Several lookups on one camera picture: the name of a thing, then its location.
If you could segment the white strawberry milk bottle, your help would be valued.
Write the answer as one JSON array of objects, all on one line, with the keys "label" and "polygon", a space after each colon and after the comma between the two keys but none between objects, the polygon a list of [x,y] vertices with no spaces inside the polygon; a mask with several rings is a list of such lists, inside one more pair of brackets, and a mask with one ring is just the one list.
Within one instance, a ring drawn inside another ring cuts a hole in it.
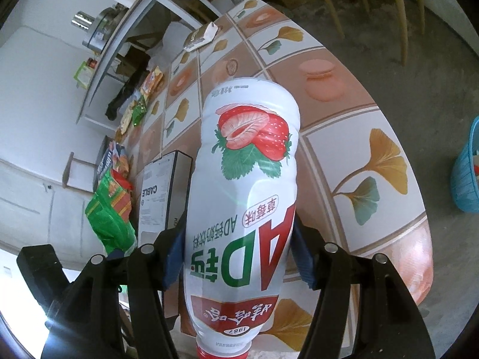
[{"label": "white strawberry milk bottle", "polygon": [[184,296],[200,358],[246,358],[278,302],[297,198],[300,112],[255,78],[214,88],[187,206]]}]

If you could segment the white metal desk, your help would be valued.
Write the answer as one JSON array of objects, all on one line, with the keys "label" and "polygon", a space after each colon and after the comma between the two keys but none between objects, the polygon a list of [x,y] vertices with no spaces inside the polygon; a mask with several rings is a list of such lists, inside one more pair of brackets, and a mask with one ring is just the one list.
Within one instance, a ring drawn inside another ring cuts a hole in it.
[{"label": "white metal desk", "polygon": [[114,132],[116,129],[114,123],[105,115],[107,105],[101,105],[95,99],[95,96],[102,80],[109,74],[111,64],[116,60],[122,61],[124,59],[119,54],[120,49],[126,43],[130,45],[135,43],[132,31],[137,28],[142,19],[156,5],[164,7],[174,17],[183,21],[188,28],[198,29],[202,26],[202,23],[196,16],[191,15],[191,12],[196,10],[194,5],[196,1],[210,10],[214,16],[220,17],[222,15],[220,10],[208,0],[136,0],[129,9],[125,10],[120,18],[114,22],[114,30],[106,38],[106,43],[101,48],[97,65],[93,69],[93,75],[89,80],[83,104],[76,119],[77,123],[88,125],[106,135]]}]

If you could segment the yellow snack packet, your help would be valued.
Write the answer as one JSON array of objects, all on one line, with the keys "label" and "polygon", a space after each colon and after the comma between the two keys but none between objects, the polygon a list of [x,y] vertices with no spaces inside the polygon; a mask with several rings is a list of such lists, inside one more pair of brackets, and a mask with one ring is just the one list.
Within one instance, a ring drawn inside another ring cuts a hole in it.
[{"label": "yellow snack packet", "polygon": [[163,72],[158,66],[154,67],[151,72],[148,73],[144,82],[140,86],[141,96],[147,101],[150,95],[157,89],[157,86],[162,82]]}]

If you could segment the patterned tablecloth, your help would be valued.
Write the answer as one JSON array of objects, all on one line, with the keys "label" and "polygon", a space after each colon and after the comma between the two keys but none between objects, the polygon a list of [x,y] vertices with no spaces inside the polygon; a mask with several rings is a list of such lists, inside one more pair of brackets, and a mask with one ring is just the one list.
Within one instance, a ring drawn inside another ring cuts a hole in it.
[{"label": "patterned tablecloth", "polygon": [[311,34],[261,0],[217,20],[214,41],[187,53],[173,30],[151,52],[163,80],[126,133],[133,205],[145,166],[169,152],[195,156],[207,95],[239,77],[276,82],[300,109],[297,213],[353,255],[387,255],[415,302],[433,282],[433,247],[412,166],[390,123],[355,76]]}]

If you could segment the small torn paper box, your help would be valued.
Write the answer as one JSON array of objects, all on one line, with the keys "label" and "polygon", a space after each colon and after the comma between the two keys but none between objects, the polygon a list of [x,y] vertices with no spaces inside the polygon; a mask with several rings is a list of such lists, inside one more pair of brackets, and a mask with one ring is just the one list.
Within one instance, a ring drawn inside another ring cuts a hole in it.
[{"label": "small torn paper box", "polygon": [[219,27],[214,22],[204,24],[187,36],[184,41],[183,50],[190,53],[204,45],[207,45],[213,41],[218,30]]}]

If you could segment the blue plastic trash basket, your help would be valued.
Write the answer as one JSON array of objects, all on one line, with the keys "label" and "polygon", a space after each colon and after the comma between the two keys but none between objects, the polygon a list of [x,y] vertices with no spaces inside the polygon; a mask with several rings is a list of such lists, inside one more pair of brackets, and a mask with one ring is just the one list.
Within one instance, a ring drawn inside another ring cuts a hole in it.
[{"label": "blue plastic trash basket", "polygon": [[478,117],[451,171],[451,196],[463,212],[478,213]]}]

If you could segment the steel pot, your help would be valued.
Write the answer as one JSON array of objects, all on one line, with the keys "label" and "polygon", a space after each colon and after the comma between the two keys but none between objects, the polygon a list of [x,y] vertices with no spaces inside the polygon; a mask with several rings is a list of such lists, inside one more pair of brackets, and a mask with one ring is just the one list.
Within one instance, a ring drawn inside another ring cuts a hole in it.
[{"label": "steel pot", "polygon": [[84,31],[82,45],[101,54],[127,9],[116,4],[102,10],[97,17],[78,11],[72,18],[72,25]]}]

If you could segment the pink blue snack bag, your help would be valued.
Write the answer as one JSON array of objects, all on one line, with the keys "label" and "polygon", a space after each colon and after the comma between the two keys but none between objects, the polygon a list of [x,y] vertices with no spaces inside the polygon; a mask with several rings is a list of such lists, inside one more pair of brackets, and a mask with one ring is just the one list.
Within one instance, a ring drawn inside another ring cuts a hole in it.
[{"label": "pink blue snack bag", "polygon": [[101,180],[109,169],[113,169],[122,177],[127,178],[129,174],[128,156],[124,146],[110,141],[97,166],[97,178]]}]

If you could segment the green snack bag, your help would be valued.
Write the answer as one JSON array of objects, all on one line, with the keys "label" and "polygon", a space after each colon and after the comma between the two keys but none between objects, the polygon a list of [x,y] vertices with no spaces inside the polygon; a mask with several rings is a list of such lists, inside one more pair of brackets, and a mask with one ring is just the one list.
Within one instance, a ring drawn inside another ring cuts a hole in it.
[{"label": "green snack bag", "polygon": [[137,236],[130,222],[132,209],[129,182],[113,169],[101,178],[84,210],[97,238],[109,255],[118,250],[128,256],[137,246]]}]

